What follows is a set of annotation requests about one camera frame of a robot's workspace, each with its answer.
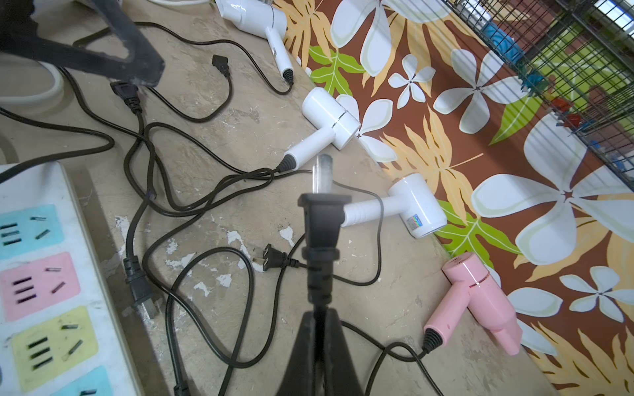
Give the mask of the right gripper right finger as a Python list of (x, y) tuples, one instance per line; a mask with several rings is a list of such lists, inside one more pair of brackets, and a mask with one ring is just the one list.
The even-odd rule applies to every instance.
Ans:
[(364, 394), (343, 334), (342, 322), (334, 309), (325, 313), (322, 366), (325, 395)]

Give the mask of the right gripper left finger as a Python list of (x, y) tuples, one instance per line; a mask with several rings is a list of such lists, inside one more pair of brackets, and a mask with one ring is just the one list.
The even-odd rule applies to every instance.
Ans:
[(277, 395), (316, 395), (317, 350), (316, 320), (309, 311), (302, 316)]

